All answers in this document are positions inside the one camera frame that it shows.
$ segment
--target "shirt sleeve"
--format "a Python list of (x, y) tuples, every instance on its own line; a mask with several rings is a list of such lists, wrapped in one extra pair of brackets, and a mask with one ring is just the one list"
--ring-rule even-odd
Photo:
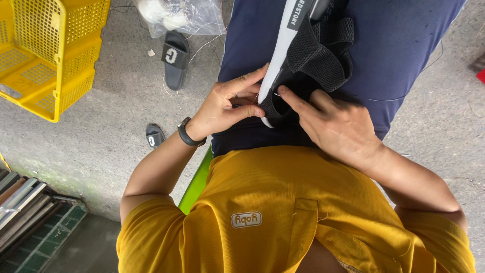
[(181, 272), (178, 246), (185, 214), (167, 199), (139, 204), (126, 217), (116, 242), (120, 273)]
[(431, 212), (407, 214), (401, 221), (449, 272), (476, 272), (468, 236), (456, 223)]

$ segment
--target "red object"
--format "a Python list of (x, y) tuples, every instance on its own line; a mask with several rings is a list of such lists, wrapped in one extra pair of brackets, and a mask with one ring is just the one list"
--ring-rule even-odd
[(482, 72), (477, 74), (477, 78), (482, 81), (482, 83), (485, 84), (485, 69), (482, 70)]

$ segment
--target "hand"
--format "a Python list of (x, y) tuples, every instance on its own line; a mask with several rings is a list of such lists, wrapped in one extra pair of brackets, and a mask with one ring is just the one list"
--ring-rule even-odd
[(310, 103), (284, 85), (278, 94), (300, 115), (311, 140), (334, 159), (365, 172), (381, 158), (385, 146), (374, 133), (367, 108), (333, 100), (322, 90), (311, 93)]
[[(186, 125), (188, 136), (199, 141), (208, 135), (229, 129), (242, 119), (264, 117), (264, 110), (256, 106), (255, 100), (260, 88), (257, 82), (264, 78), (268, 66), (266, 64), (254, 72), (225, 83), (216, 82), (200, 109)], [(243, 106), (232, 108), (233, 104)]]

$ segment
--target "green stool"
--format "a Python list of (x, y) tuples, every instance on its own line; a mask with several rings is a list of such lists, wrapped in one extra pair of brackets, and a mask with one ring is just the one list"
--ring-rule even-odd
[(212, 145), (210, 145), (209, 149), (206, 152), (206, 155), (204, 156), (204, 159), (202, 159), (199, 168), (195, 172), (194, 177), (190, 181), (187, 189), (185, 190), (185, 193), (182, 196), (182, 200), (180, 200), (180, 203), (178, 204), (178, 207), (186, 215), (189, 214), (190, 208), (197, 201), (200, 193), (206, 187), (207, 175), (209, 174), (209, 166), (212, 159)]

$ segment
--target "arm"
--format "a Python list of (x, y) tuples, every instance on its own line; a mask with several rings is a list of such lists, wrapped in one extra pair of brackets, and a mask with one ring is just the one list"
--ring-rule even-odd
[(310, 103), (285, 86), (278, 93), (300, 115), (301, 126), (324, 152), (378, 181), (399, 216), (434, 212), (467, 231), (465, 214), (443, 179), (386, 147), (374, 134), (365, 107), (333, 100), (321, 90), (311, 94)]
[[(268, 65), (240, 78), (225, 83), (215, 83), (206, 100), (189, 123), (187, 135), (193, 140), (228, 129), (240, 120), (258, 116), (264, 111), (253, 105), (259, 93), (257, 82), (264, 77)], [(232, 108), (233, 104), (243, 104)], [(173, 191), (183, 169), (197, 147), (182, 141), (178, 132), (171, 135), (158, 148), (149, 153), (131, 174), (121, 199), (121, 222), (141, 202), (165, 198), (173, 202), (169, 194)]]

